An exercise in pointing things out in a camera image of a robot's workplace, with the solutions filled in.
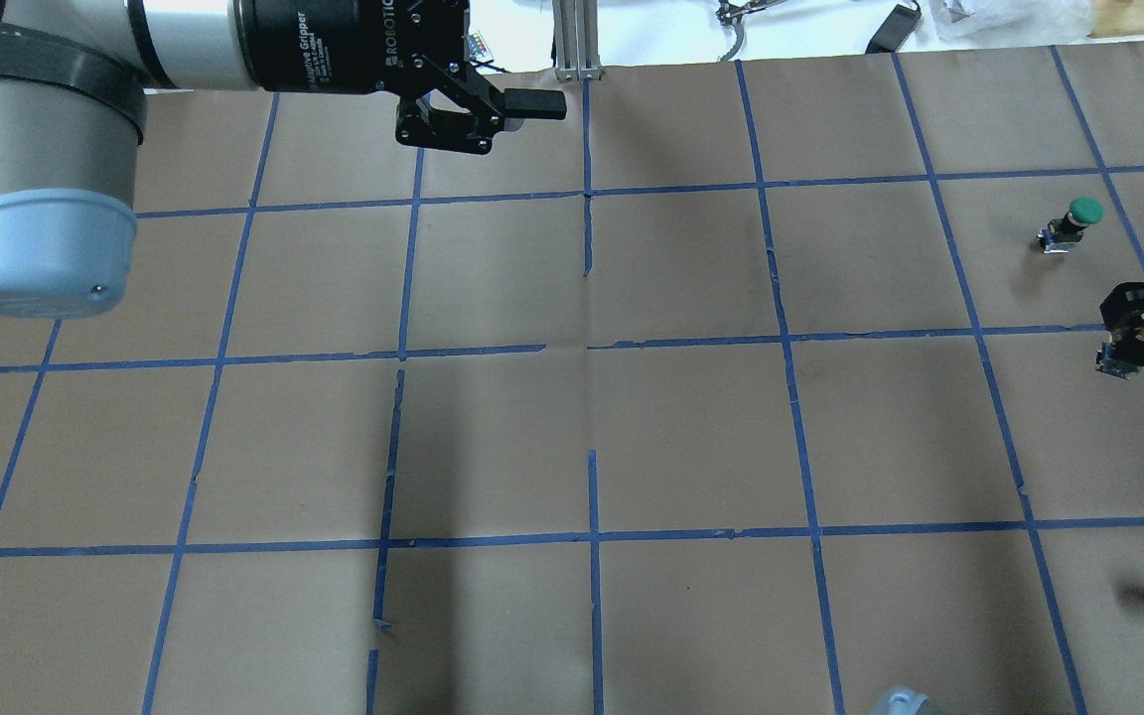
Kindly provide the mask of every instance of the blue joint cap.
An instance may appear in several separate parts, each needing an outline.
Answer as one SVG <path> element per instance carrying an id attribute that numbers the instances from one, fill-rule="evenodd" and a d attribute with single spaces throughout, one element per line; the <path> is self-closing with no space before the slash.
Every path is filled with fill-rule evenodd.
<path id="1" fill-rule="evenodd" d="M 78 189 L 0 194 L 0 316 L 82 318 L 126 294 L 135 213 Z"/>

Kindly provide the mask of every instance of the wooden block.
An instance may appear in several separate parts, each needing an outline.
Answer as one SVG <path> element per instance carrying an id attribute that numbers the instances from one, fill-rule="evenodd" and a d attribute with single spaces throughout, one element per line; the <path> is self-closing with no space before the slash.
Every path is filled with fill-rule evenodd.
<path id="1" fill-rule="evenodd" d="M 1144 0 L 1093 0 L 1094 32 L 1089 37 L 1144 34 Z"/>

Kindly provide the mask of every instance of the white surface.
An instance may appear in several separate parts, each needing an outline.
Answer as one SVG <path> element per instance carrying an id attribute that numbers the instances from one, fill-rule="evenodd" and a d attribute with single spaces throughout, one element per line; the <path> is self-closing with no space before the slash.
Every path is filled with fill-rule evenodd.
<path id="1" fill-rule="evenodd" d="M 895 5 L 896 0 L 786 0 L 745 18 L 748 39 L 737 58 L 861 55 Z M 730 29 L 713 17 L 717 6 L 717 0 L 598 0 L 601 63 L 712 63 L 734 40 Z M 553 1 L 474 0 L 470 13 L 472 29 L 483 32 L 499 66 L 530 72 L 553 64 Z M 1112 41 L 1126 40 L 1144 40 L 1144 35 Z M 924 9 L 921 25 L 903 50 L 980 46 L 972 40 L 940 41 L 930 10 Z"/>

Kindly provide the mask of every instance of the blue grid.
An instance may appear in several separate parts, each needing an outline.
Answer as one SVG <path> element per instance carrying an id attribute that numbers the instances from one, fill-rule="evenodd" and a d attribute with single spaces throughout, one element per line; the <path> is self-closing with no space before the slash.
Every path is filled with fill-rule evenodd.
<path id="1" fill-rule="evenodd" d="M 1086 169 L 1046 169 L 1046 170 L 1012 170 L 1012 172 L 968 172 L 968 173 L 936 173 L 930 161 L 930 150 L 922 136 L 921 124 L 913 104 L 912 92 L 908 89 L 907 78 L 904 77 L 898 56 L 892 56 L 896 76 L 898 76 L 899 87 L 901 87 L 903 98 L 907 105 L 909 119 L 915 132 L 919 150 L 921 150 L 922 161 L 924 161 L 925 173 L 922 175 L 905 176 L 881 176 L 881 177 L 831 177 L 831 180 L 799 180 L 799 181 L 765 181 L 763 173 L 762 156 L 757 145 L 756 127 L 754 126 L 753 108 L 750 108 L 748 82 L 745 80 L 742 64 L 737 61 L 734 64 L 737 81 L 739 81 L 741 100 L 744 103 L 745 121 L 749 128 L 750 153 L 754 159 L 755 181 L 747 183 L 723 183 L 723 184 L 693 184 L 693 185 L 654 185 L 635 186 L 635 189 L 591 189 L 590 180 L 590 86 L 585 82 L 581 87 L 582 101 L 582 132 L 583 132 L 583 189 L 581 191 L 567 192 L 539 192 L 539 193 L 505 193 L 486 196 L 450 196 L 450 198 L 422 198 L 421 184 L 423 176 L 422 150 L 418 150 L 418 162 L 414 169 L 414 189 L 410 199 L 381 199 L 381 200 L 345 200 L 345 202 L 327 204 L 295 204 L 295 205 L 271 205 L 261 207 L 259 204 L 260 189 L 262 189 L 263 173 L 268 165 L 268 150 L 271 146 L 276 114 L 280 96 L 273 96 L 272 108 L 269 111 L 268 127 L 264 132 L 262 150 L 260 150 L 260 164 L 257 176 L 255 176 L 254 189 L 248 207 L 219 207 L 206 209 L 185 209 L 185 212 L 154 212 L 141 213 L 141 219 L 156 217 L 178 217 L 178 216 L 204 216 L 223 214 L 245 214 L 245 225 L 243 227 L 239 251 L 237 251 L 237 262 L 232 272 L 231 286 L 228 297 L 225 320 L 223 320 L 222 339 L 220 339 L 216 357 L 185 358 L 184 360 L 135 360 L 135 362 L 108 362 L 108 363 L 70 363 L 54 364 L 50 362 L 56 340 L 59 335 L 61 323 L 56 321 L 51 327 L 49 340 L 41 362 L 35 365 L 0 365 L 0 374 L 3 373 L 32 373 L 35 374 L 31 395 L 29 395 L 26 411 L 19 420 L 17 439 L 15 439 L 8 466 L 6 466 L 3 480 L 0 485 L 0 513 L 3 508 L 3 500 L 11 484 L 11 476 L 17 464 L 19 448 L 23 445 L 38 395 L 41 392 L 41 384 L 49 372 L 81 372 L 81 371 L 130 371 L 130 370 L 168 370 L 168 367 L 194 367 L 209 366 L 214 370 L 214 380 L 210 384 L 209 395 L 202 427 L 200 428 L 199 445 L 193 463 L 190 483 L 188 483 L 186 498 L 178 522 L 176 543 L 173 545 L 109 545 L 109 546 L 54 546 L 54 547 L 8 547 L 0 548 L 0 558 L 5 557 L 72 557 L 72 556 L 102 556 L 102 555 L 170 555 L 172 567 L 168 580 L 167 593 L 162 601 L 162 609 L 159 619 L 158 634 L 154 638 L 153 659 L 149 674 L 146 674 L 146 686 L 142 712 L 148 715 L 153 709 L 156 678 L 158 678 L 161 656 L 167 638 L 170 621 L 170 612 L 176 593 L 178 570 L 181 570 L 183 557 L 188 554 L 263 554 L 263 553 L 311 553 L 311 551 L 374 551 L 378 555 L 378 573 L 375 577 L 375 593 L 373 594 L 373 619 L 379 628 L 389 628 L 382 615 L 386 605 L 387 564 L 391 549 L 411 548 L 488 548 L 517 545 L 546 545 L 546 543 L 587 543 L 590 548 L 590 623 L 591 623 L 591 666 L 594 666 L 594 707 L 597 715 L 605 710 L 604 702 L 604 656 L 603 656 L 603 598 L 601 598 L 601 575 L 599 575 L 599 545 L 609 542 L 656 542 L 656 540 L 699 540 L 699 539 L 738 539 L 738 538 L 797 538 L 809 539 L 812 546 L 813 570 L 817 579 L 817 596 L 820 605 L 821 626 L 824 633 L 827 666 L 829 666 L 832 701 L 839 715 L 844 715 L 844 697 L 841 692 L 840 661 L 836 652 L 834 630 L 832 630 L 832 609 L 827 598 L 827 583 L 824 570 L 823 539 L 835 538 L 835 535 L 876 535 L 876 534 L 944 534 L 944 533 L 982 533 L 982 532 L 1011 532 L 1022 531 L 1028 534 L 1032 553 L 1035 556 L 1036 570 L 1039 570 L 1041 585 L 1052 620 L 1055 637 L 1060 651 L 1063 668 L 1066 674 L 1068 689 L 1072 692 L 1072 700 L 1077 715 L 1087 715 L 1083 689 L 1080 686 L 1080 678 L 1074 669 L 1074 662 L 1068 648 L 1065 628 L 1062 623 L 1062 615 L 1057 607 L 1052 589 L 1052 580 L 1049 573 L 1048 562 L 1043 556 L 1040 543 L 1040 532 L 1058 530 L 1089 530 L 1089 529 L 1136 529 L 1144 526 L 1144 516 L 1136 517 L 1095 517 L 1095 519 L 1036 519 L 1034 510 L 1031 508 L 1030 499 L 1022 493 L 1022 471 L 1018 464 L 1017 448 L 1012 443 L 1012 431 L 1009 429 L 1008 416 L 1004 414 L 1003 399 L 1000 397 L 1000 388 L 993 367 L 991 367 L 988 349 L 986 349 L 986 335 L 1035 335 L 1035 334 L 1058 334 L 1058 332 L 1101 332 L 1101 325 L 1081 326 L 1017 326 L 1017 327 L 983 327 L 977 317 L 971 291 L 968 288 L 966 268 L 960 259 L 956 240 L 951 230 L 942 193 L 940 182 L 967 181 L 967 180 L 990 180 L 990 177 L 1058 177 L 1058 176 L 1099 176 L 1106 183 L 1112 202 L 1115 204 L 1120 221 L 1126 228 L 1133 249 L 1138 256 L 1144 271 L 1144 249 L 1141 247 L 1138 235 L 1125 210 L 1121 199 L 1118 197 L 1115 183 L 1111 180 L 1117 173 L 1144 172 L 1144 166 L 1109 167 L 1104 164 L 1103 156 L 1098 149 L 1093 130 L 1080 106 L 1075 92 L 1071 85 L 1066 69 L 1057 49 L 1051 49 L 1057 71 L 1060 73 L 1064 90 L 1071 98 L 1072 108 L 1080 119 L 1080 127 L 1083 128 L 1090 150 L 1095 157 L 1095 168 Z M 779 289 L 779 271 L 776 264 L 774 245 L 772 244 L 771 212 L 766 204 L 766 191 L 770 189 L 786 189 L 786 186 L 799 185 L 849 185 L 867 183 L 893 183 L 893 182 L 928 182 L 931 193 L 934 193 L 936 207 L 938 208 L 939 221 L 944 228 L 945 239 L 947 239 L 950 254 L 954 271 L 963 299 L 966 299 L 970 327 L 967 328 L 940 328 L 940 329 L 916 329 L 916 331 L 876 331 L 869 334 L 791 334 L 788 329 L 785 304 L 782 304 Z M 197 492 L 197 475 L 202 467 L 210 421 L 213 421 L 215 404 L 217 403 L 220 381 L 222 381 L 223 367 L 232 364 L 272 364 L 272 363 L 297 363 L 297 362 L 347 362 L 347 360 L 419 360 L 420 358 L 456 357 L 456 355 L 499 355 L 499 353 L 531 353 L 546 349 L 545 344 L 502 344 L 482 345 L 482 348 L 448 348 L 435 350 L 410 350 L 408 349 L 408 320 L 410 303 L 412 297 L 413 268 L 418 252 L 418 212 L 422 205 L 428 204 L 458 204 L 458 202 L 490 202 L 490 200 L 540 200 L 540 199 L 565 199 L 573 196 L 582 196 L 585 200 L 585 273 L 589 275 L 594 268 L 594 245 L 591 245 L 591 200 L 596 196 L 621 196 L 621 194 L 649 194 L 649 193 L 681 193 L 681 192 L 705 192 L 705 191 L 757 191 L 760 213 L 762 213 L 763 231 L 765 239 L 765 254 L 771 286 L 776 294 L 776 313 L 779 332 L 776 335 L 737 335 L 736 337 L 693 337 L 693 339 L 666 339 L 649 341 L 619 341 L 613 344 L 591 345 L 589 350 L 631 350 L 631 349 L 665 349 L 682 348 L 682 345 L 720 345 L 720 344 L 755 344 L 777 343 L 781 348 L 785 358 L 785 376 L 789 394 L 791 416 L 794 421 L 797 440 L 799 459 L 802 474 L 802 488 L 807 499 L 808 525 L 791 526 L 791 529 L 747 529 L 747 530 L 668 530 L 668 531 L 617 531 L 604 532 L 598 524 L 598 459 L 595 452 L 589 453 L 589 530 L 583 532 L 561 532 L 561 533 L 537 533 L 516 535 L 492 535 L 491 538 L 390 538 L 391 513 L 395 508 L 396 472 L 398 471 L 398 447 L 400 432 L 400 411 L 404 392 L 405 372 L 400 370 L 396 373 L 395 406 L 391 412 L 391 431 L 388 458 L 387 484 L 384 492 L 384 503 L 382 503 L 381 534 L 376 539 L 344 539 L 344 540 L 309 540 L 309 542 L 263 542 L 263 543 L 188 543 L 186 533 L 190 525 L 193 502 Z M 232 313 L 236 309 L 237 294 L 239 293 L 243 267 L 245 265 L 245 251 L 248 247 L 251 227 L 255 215 L 260 213 L 281 212 L 315 212 L 315 209 L 329 208 L 356 208 L 356 207 L 410 207 L 411 220 L 408 231 L 408 248 L 405 256 L 404 285 L 400 304 L 400 328 L 399 348 L 395 351 L 375 351 L 366 353 L 355 352 L 331 352 L 331 353 L 292 353 L 292 355 L 255 355 L 255 357 L 229 357 L 228 342 L 231 331 Z M 998 415 L 1000 432 L 1004 439 L 1004 448 L 1009 466 L 1012 470 L 1014 487 L 1018 490 L 1022 503 L 1023 517 L 1020 521 L 1007 522 L 956 522 L 956 523 L 904 523 L 904 524 L 881 524 L 881 525 L 823 525 L 818 521 L 817 505 L 815 503 L 813 485 L 811 471 L 809 471 L 809 454 L 807 450 L 807 431 L 804 431 L 802 404 L 797 392 L 797 381 L 794 374 L 794 360 L 792 360 L 792 345 L 807 341 L 837 341 L 837 340 L 899 340 L 899 339 L 930 339 L 930 337 L 972 337 L 977 351 L 979 351 L 986 381 L 990 387 L 993 411 Z M 373 702 L 375 702 L 376 678 L 379 672 L 380 651 L 373 649 L 368 654 L 367 688 L 366 688 L 366 712 L 372 714 Z"/>

